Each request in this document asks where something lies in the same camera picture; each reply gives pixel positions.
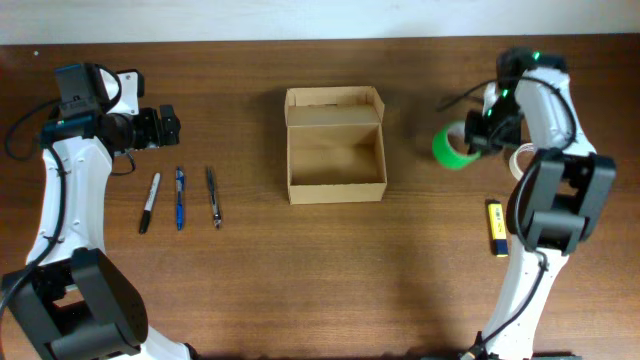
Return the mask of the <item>white masking tape roll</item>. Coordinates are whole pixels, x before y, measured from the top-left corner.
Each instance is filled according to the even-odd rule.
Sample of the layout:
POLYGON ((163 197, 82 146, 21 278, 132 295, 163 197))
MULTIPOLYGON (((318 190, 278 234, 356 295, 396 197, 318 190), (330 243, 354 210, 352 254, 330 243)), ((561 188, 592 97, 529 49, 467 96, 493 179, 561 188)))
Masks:
POLYGON ((536 147, 532 143, 519 146, 509 158, 509 169, 513 177, 519 181, 525 170, 530 166, 536 154, 536 147))

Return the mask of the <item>green tape roll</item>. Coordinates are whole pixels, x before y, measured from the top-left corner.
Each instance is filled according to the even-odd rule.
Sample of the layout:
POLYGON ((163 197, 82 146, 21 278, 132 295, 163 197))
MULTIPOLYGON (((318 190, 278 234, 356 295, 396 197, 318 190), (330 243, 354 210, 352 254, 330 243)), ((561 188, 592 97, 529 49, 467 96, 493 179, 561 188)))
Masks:
POLYGON ((432 152, 436 161, 444 168, 460 170, 481 157, 479 151, 471 154, 463 154, 457 151, 449 140, 449 136, 464 139, 465 122, 457 121, 448 124, 433 138, 432 152))

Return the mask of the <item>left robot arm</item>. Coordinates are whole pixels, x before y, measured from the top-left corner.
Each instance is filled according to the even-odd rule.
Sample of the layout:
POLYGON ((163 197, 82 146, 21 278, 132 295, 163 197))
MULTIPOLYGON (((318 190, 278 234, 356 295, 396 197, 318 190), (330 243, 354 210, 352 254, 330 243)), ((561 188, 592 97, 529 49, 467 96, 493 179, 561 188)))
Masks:
POLYGON ((144 77, 100 64, 56 69, 60 96, 37 142, 46 184, 24 269, 3 276, 9 311, 42 359, 195 359, 150 326, 140 293, 105 254, 104 200, 117 156, 176 145, 170 105, 142 108, 144 77))

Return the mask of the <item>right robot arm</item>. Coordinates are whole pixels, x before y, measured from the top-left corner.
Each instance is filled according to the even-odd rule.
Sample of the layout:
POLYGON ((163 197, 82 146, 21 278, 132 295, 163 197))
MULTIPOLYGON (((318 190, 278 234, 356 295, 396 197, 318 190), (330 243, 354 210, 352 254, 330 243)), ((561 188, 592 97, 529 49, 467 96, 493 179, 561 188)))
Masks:
POLYGON ((616 178, 612 158, 597 154, 572 104, 568 66, 559 55, 512 48, 484 82, 484 106, 467 115, 464 141, 494 154, 521 142, 536 152, 509 199, 512 255, 496 308, 466 359, 529 359, 559 272, 594 231, 616 178))

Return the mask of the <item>blue ballpoint pen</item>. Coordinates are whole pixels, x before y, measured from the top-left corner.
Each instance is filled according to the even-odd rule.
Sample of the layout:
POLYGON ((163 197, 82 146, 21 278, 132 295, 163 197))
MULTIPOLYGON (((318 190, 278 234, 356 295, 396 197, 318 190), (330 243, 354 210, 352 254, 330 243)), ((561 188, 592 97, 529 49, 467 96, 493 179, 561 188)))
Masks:
POLYGON ((184 172, 176 168, 176 227, 181 231, 184 227, 184 172))

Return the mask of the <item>black and white marker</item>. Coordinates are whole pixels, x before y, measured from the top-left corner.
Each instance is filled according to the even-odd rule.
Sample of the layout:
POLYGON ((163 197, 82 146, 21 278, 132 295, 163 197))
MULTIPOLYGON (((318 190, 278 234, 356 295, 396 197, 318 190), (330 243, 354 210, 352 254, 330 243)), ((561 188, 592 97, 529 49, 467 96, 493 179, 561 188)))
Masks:
POLYGON ((140 234, 145 234, 148 230, 148 227, 151 221, 153 206, 154 206, 156 196, 157 196, 157 191, 160 185, 160 181, 161 181, 161 174, 155 173, 152 178, 149 194, 143 208, 143 213, 142 213, 142 217, 139 225, 140 234))

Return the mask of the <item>dark grey pen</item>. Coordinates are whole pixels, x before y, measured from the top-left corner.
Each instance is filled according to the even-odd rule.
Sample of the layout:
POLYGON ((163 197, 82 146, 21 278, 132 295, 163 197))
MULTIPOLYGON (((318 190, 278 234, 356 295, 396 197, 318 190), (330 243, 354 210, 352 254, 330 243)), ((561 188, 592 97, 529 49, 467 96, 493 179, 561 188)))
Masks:
POLYGON ((219 203, 217 199, 215 176, 214 176, 213 169, 210 167, 206 169, 206 173, 207 173, 208 188, 210 192, 210 202, 211 202, 211 207, 213 211, 213 222, 214 222, 215 228, 219 230, 222 225, 222 215, 221 215, 221 211, 220 211, 219 203))

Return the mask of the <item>open cardboard box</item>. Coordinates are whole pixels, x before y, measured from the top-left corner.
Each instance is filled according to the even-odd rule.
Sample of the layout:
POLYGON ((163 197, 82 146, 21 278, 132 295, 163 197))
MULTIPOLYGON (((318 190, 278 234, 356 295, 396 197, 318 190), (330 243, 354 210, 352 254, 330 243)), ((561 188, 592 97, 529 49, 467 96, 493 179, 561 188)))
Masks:
POLYGON ((372 86, 288 89, 289 203, 381 201, 387 187, 384 111, 372 86))

